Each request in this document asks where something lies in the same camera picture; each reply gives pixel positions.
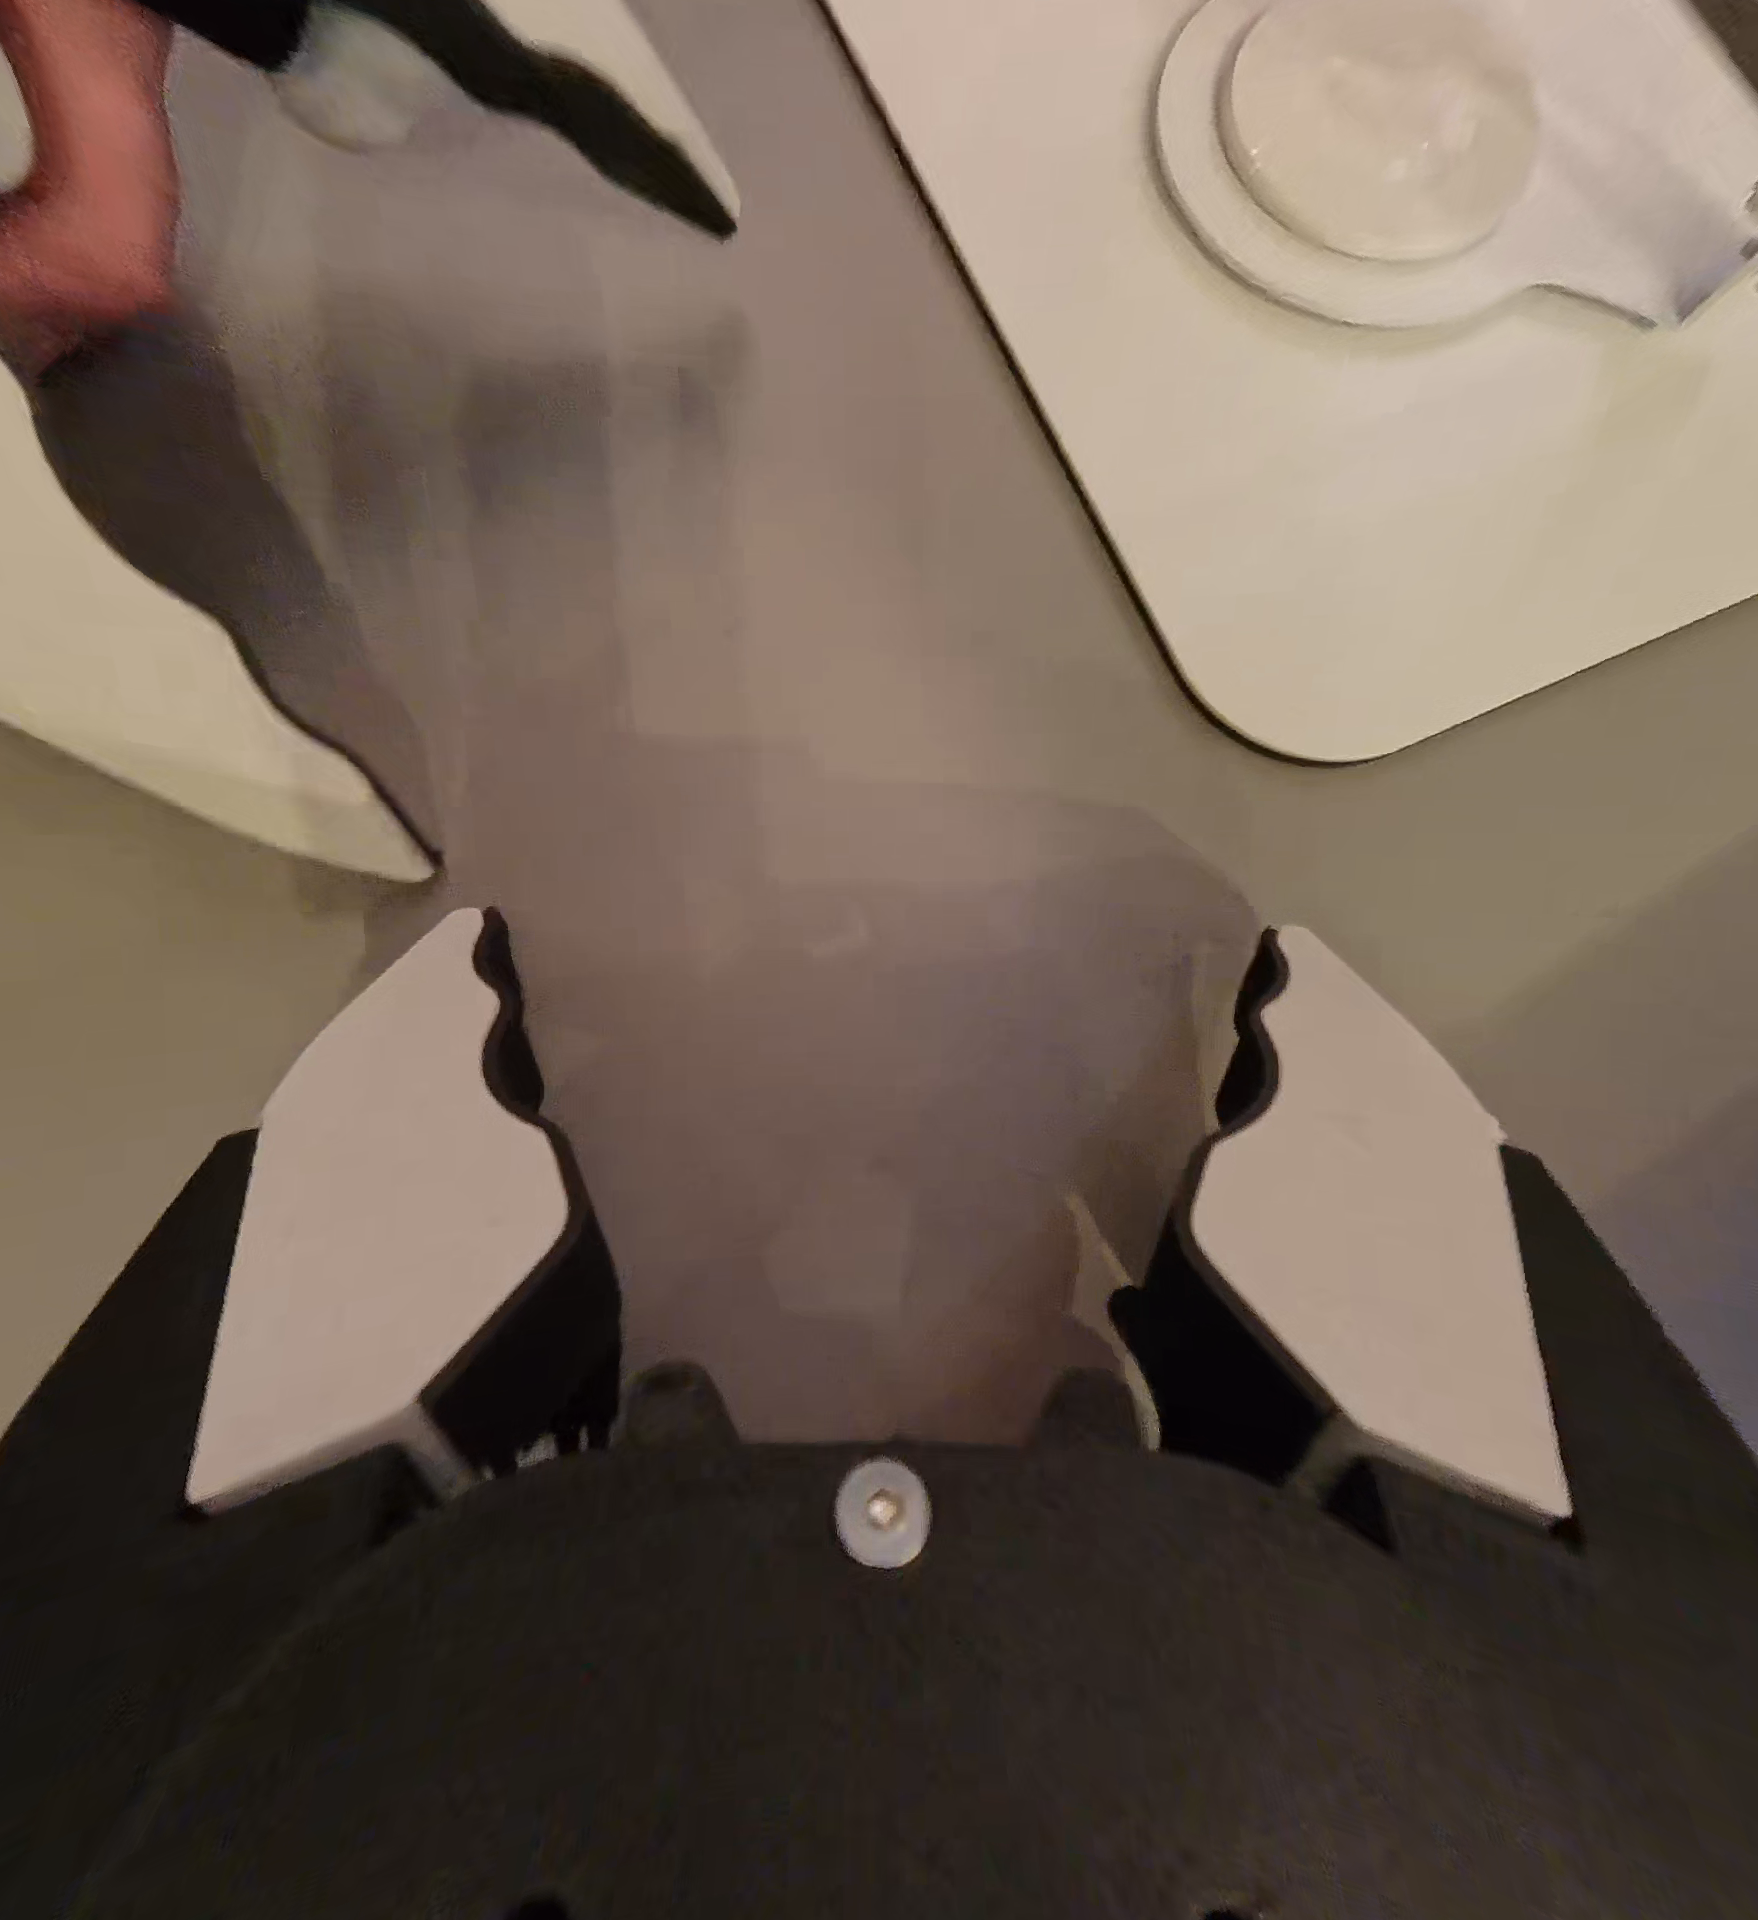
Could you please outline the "clear round stand foot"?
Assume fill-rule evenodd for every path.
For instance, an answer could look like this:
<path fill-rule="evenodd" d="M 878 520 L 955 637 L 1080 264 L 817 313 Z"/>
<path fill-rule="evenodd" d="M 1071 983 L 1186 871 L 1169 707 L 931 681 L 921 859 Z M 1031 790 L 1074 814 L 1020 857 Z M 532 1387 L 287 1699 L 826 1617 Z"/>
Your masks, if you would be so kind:
<path fill-rule="evenodd" d="M 1197 4 L 1147 128 L 1193 244 L 1305 316 L 1674 331 L 1758 293 L 1758 4 Z"/>

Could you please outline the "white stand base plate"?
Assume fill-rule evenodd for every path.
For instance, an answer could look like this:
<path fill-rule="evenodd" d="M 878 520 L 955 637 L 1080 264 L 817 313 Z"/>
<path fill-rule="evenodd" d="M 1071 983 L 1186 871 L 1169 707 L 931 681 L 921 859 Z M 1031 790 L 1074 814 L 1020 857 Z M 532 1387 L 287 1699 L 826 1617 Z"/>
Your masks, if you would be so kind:
<path fill-rule="evenodd" d="M 1205 257 L 1150 142 L 1197 4 L 832 2 L 1180 681 L 1388 757 L 1758 595 L 1758 293 L 1674 331 L 1528 297 L 1305 316 Z"/>

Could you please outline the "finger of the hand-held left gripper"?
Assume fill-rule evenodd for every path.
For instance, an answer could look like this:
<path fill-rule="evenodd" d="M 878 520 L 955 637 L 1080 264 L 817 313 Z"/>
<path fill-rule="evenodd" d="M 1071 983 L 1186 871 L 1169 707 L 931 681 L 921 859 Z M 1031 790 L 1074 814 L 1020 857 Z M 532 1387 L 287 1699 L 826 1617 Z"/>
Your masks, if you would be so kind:
<path fill-rule="evenodd" d="M 331 148 L 397 148 L 454 92 L 690 228 L 738 230 L 738 187 L 630 4 L 163 2 L 161 19 L 261 70 Z"/>
<path fill-rule="evenodd" d="M 275 702 L 241 639 L 100 533 L 2 358 L 0 722 L 269 850 L 395 884 L 435 871 L 378 784 Z"/>

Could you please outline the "person's left hand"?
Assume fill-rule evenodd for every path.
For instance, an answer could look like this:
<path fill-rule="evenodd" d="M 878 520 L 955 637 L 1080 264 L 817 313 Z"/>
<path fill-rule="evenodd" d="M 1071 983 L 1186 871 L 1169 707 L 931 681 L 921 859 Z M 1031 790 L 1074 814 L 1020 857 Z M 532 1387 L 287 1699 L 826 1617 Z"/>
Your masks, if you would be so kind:
<path fill-rule="evenodd" d="M 0 2 L 33 168 L 0 198 L 0 354 L 36 379 L 171 299 L 173 24 L 128 2 Z"/>

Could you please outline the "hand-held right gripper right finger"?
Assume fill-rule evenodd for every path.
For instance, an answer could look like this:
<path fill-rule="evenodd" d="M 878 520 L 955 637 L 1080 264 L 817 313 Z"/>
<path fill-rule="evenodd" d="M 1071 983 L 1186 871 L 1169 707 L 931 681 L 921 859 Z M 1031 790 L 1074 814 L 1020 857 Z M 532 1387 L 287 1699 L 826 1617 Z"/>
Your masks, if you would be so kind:
<path fill-rule="evenodd" d="M 1212 1129 L 1113 1296 L 1147 1446 L 1311 1501 L 1385 1465 L 1569 1523 L 1503 1126 L 1300 926 L 1260 933 L 1231 1017 Z"/>

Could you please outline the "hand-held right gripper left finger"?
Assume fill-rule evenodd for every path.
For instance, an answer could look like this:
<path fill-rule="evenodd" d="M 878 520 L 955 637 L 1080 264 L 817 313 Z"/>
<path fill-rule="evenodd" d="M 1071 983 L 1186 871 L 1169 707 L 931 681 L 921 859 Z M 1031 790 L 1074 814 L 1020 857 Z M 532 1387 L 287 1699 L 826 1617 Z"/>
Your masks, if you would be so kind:
<path fill-rule="evenodd" d="M 554 1413 L 456 1391 L 502 1358 L 538 1273 L 584 1222 L 524 1041 L 502 918 L 456 909 L 394 960 L 271 1092 L 190 1457 L 229 1511 L 382 1449 L 432 1498 L 505 1470 Z"/>

